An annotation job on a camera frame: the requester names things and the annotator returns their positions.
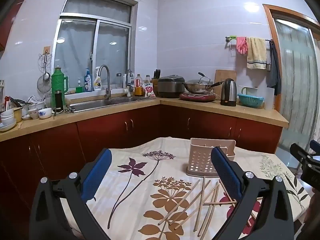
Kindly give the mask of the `hanging steel ladle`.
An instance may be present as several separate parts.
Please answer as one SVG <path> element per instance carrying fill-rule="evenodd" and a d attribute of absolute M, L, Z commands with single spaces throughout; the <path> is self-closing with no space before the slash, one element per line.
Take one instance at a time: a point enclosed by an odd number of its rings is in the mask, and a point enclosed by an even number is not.
<path fill-rule="evenodd" d="M 43 81 L 48 82 L 50 79 L 50 74 L 47 72 L 47 62 L 48 62 L 48 50 L 45 51 L 44 54 L 44 74 L 43 74 Z"/>

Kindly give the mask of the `steel wok with lid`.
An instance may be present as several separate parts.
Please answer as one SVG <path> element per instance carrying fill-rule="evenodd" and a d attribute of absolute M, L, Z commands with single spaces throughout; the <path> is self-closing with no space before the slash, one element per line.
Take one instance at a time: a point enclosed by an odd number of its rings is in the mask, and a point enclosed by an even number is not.
<path fill-rule="evenodd" d="M 214 93 L 214 88 L 223 84 L 223 81 L 213 83 L 211 79 L 203 73 L 198 72 L 200 78 L 184 82 L 185 89 L 191 94 L 209 95 Z"/>

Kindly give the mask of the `white green mug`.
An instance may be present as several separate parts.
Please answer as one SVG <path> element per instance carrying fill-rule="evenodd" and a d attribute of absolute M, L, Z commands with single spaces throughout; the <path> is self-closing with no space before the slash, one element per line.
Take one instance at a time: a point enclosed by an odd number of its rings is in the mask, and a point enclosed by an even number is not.
<path fill-rule="evenodd" d="M 253 87 L 242 87 L 241 94 L 250 95 L 250 96 L 257 96 L 258 89 Z"/>

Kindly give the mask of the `red induction cooker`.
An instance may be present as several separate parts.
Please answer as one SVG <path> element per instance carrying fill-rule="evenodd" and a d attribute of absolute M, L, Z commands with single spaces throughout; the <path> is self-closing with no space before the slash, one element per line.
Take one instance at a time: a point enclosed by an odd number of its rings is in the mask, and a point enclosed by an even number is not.
<path fill-rule="evenodd" d="M 217 96 L 215 94 L 191 94 L 191 93 L 182 93 L 180 94 L 180 100 L 192 101 L 192 102 L 212 102 L 216 100 Z"/>

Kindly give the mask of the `wooden chopstick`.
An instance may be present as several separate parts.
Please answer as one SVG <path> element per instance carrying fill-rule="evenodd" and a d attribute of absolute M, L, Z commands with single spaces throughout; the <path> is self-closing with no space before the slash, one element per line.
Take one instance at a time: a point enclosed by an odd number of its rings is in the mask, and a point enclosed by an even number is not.
<path fill-rule="evenodd" d="M 218 185 L 219 185 L 219 182 L 217 181 L 216 184 L 215 184 L 215 187 L 214 187 L 214 190 L 213 190 L 213 193 L 211 194 L 211 198 L 210 198 L 210 203 L 214 201 L 215 199 L 215 196 L 216 196 L 216 192 L 217 192 L 217 188 L 218 188 Z M 203 223 L 201 225 L 201 228 L 200 228 L 200 231 L 198 233 L 198 237 L 201 237 L 202 238 L 202 235 L 204 233 L 204 228 L 208 222 L 208 219 L 209 219 L 209 213 L 210 213 L 210 209 L 211 209 L 211 205 L 209 204 L 208 205 L 208 210 L 207 210 L 207 213 L 204 217 L 204 220 L 203 220 Z"/>
<path fill-rule="evenodd" d="M 203 203 L 204 206 L 209 206 L 209 205 L 235 205 L 237 204 L 236 201 L 232 202 L 208 202 L 208 203 Z"/>
<path fill-rule="evenodd" d="M 222 182 L 221 179 L 219 180 L 219 183 L 221 184 L 221 186 L 222 186 L 224 192 L 226 193 L 229 201 L 230 201 L 230 202 L 233 202 L 233 206 L 235 206 L 234 204 L 236 203 L 236 200 L 232 199 L 231 196 L 228 194 L 228 192 L 227 192 L 227 190 L 226 190 L 226 187 L 225 187 L 225 185 L 223 184 L 223 182 Z M 251 212 L 251 215 L 250 215 L 250 216 L 251 216 L 254 220 L 256 220 L 256 216 L 255 216 L 255 214 L 254 214 L 253 212 Z"/>
<path fill-rule="evenodd" d="M 203 203 L 211 196 L 211 194 L 213 193 L 213 190 L 214 190 L 214 188 L 207 194 L 207 196 L 205 196 L 204 198 L 203 198 Z M 178 228 L 180 228 L 185 222 L 187 222 L 195 213 L 197 213 L 197 208 L 192 212 L 192 213 L 190 213 L 189 214 L 189 216 L 185 219 L 185 220 L 183 220 L 180 224 L 178 224 L 177 226 L 175 226 L 174 227 L 174 230 L 177 230 Z"/>
<path fill-rule="evenodd" d="M 177 216 L 177 217 L 174 217 L 172 222 L 170 223 L 173 224 L 175 223 L 176 221 L 180 220 L 180 218 L 183 216 L 183 214 L 189 209 L 189 207 L 191 207 L 196 201 L 197 199 L 202 196 L 202 194 L 204 193 L 206 187 L 210 184 L 211 180 L 209 180 L 203 187 L 202 187 L 202 190 L 196 195 L 196 197 L 189 203 L 189 205 L 187 207 L 185 207 L 181 212 L 180 214 Z"/>
<path fill-rule="evenodd" d="M 215 196 L 215 199 L 213 202 L 216 202 L 217 201 L 217 197 L 218 197 L 218 194 L 219 194 L 219 188 L 220 188 L 220 183 L 218 185 L 218 188 L 217 188 L 217 192 L 216 192 L 216 196 Z M 212 220 L 212 217 L 213 217 L 213 213 L 214 213 L 214 209 L 215 209 L 215 205 L 211 205 L 211 209 L 210 209 L 210 213 L 209 213 L 209 219 L 208 219 L 208 222 L 204 228 L 204 233 L 202 235 L 202 238 L 200 238 L 200 240 L 203 240 L 207 231 L 208 231 L 208 228 L 209 228 L 209 225 L 211 223 L 211 220 Z"/>
<path fill-rule="evenodd" d="M 184 197 L 167 213 L 166 216 L 164 216 L 164 218 L 158 223 L 158 225 L 161 225 L 164 221 L 166 221 L 166 219 L 176 210 L 178 209 L 178 207 L 185 201 L 185 199 L 189 196 L 189 194 L 192 193 L 192 191 L 195 189 L 195 187 L 197 187 L 198 183 L 201 180 L 199 179 L 194 185 L 193 187 L 189 190 L 189 192 L 187 194 L 184 195 Z"/>
<path fill-rule="evenodd" d="M 199 220 L 200 220 L 200 215 L 201 215 L 201 210 L 202 210 L 202 203 L 203 203 L 205 189 L 206 189 L 206 177 L 203 176 L 200 202 L 199 202 L 199 207 L 197 208 L 197 216 L 196 216 L 196 221 L 195 221 L 193 232 L 196 232 L 199 227 Z"/>

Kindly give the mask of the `pink white snack bag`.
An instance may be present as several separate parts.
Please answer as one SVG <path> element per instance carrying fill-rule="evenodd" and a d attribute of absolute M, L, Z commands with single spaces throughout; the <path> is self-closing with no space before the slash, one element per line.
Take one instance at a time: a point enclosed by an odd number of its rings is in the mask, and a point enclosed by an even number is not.
<path fill-rule="evenodd" d="M 152 83 L 144 83 L 143 84 L 144 89 L 144 96 L 146 98 L 154 98 L 156 95 L 153 90 L 153 84 Z"/>

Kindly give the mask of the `red kitchen cabinets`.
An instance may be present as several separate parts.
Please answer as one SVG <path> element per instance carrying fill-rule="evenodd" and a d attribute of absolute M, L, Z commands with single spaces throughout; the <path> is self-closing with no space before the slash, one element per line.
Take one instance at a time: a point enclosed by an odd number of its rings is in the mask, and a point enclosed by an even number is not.
<path fill-rule="evenodd" d="M 274 153 L 288 122 L 277 111 L 182 107 L 160 102 L 25 120 L 1 133 L 1 239 L 27 239 L 42 177 L 63 179 L 103 148 L 129 148 L 159 137 L 233 139 L 246 150 Z"/>

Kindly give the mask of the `steel electric kettle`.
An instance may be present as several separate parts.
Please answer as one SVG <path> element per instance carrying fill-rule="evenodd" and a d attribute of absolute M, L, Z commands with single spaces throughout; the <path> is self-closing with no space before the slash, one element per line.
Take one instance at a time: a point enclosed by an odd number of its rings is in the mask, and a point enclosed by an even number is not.
<path fill-rule="evenodd" d="M 233 79 L 225 79 L 222 83 L 220 104 L 224 106 L 236 106 L 236 83 Z"/>

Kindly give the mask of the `pink perforated utensil holder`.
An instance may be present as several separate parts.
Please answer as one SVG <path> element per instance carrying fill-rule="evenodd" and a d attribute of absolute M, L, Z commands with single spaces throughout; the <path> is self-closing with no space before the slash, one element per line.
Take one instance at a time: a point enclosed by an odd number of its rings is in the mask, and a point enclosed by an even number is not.
<path fill-rule="evenodd" d="M 210 157 L 212 149 L 216 146 L 219 146 L 229 159 L 234 159 L 235 140 L 191 138 L 186 174 L 193 177 L 217 178 L 218 174 Z"/>

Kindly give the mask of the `white plastic container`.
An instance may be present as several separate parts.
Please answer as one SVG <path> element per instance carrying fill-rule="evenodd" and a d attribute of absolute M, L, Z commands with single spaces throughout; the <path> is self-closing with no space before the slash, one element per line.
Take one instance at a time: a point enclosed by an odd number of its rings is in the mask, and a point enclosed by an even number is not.
<path fill-rule="evenodd" d="M 274 88 L 266 88 L 265 96 L 264 96 L 264 109 L 272 110 L 274 106 Z"/>

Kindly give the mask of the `glass sliding door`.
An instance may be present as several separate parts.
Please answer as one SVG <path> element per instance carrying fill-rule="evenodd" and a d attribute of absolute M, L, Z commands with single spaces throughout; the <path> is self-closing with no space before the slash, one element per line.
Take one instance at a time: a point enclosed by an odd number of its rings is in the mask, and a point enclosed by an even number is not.
<path fill-rule="evenodd" d="M 319 119 L 319 22 L 300 12 L 263 5 L 277 50 L 281 93 L 276 110 L 289 122 L 279 148 L 292 143 L 307 150 Z"/>

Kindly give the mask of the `green soap dispenser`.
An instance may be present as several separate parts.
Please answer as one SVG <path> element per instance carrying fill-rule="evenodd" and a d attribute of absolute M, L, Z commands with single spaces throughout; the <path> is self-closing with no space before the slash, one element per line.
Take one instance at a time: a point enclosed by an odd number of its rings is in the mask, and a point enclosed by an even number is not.
<path fill-rule="evenodd" d="M 77 84 L 75 91 L 76 91 L 76 93 L 82 93 L 84 91 L 80 77 L 78 78 L 78 84 Z"/>

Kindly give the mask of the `yellow hanging towel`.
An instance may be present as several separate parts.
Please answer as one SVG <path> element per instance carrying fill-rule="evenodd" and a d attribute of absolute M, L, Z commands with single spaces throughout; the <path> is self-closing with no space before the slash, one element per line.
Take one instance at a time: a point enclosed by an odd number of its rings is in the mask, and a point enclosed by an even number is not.
<path fill-rule="evenodd" d="M 263 38 L 247 37 L 247 68 L 267 69 L 266 41 Z"/>

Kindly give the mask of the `blue detergent bottle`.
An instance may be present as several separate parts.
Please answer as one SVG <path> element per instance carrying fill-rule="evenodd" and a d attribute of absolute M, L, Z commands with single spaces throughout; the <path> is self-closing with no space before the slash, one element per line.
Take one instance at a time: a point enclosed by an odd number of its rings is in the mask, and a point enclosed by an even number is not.
<path fill-rule="evenodd" d="M 84 87 L 85 87 L 85 92 L 92 91 L 92 77 L 90 74 L 90 70 L 88 68 L 86 68 L 86 74 L 84 76 Z"/>

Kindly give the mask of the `pink rubber glove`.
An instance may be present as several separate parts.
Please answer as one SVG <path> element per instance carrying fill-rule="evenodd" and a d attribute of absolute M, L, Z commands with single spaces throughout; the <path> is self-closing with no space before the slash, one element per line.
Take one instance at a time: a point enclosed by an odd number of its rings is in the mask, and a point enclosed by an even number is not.
<path fill-rule="evenodd" d="M 248 45 L 246 37 L 236 37 L 236 50 L 239 54 L 245 55 L 248 52 Z"/>

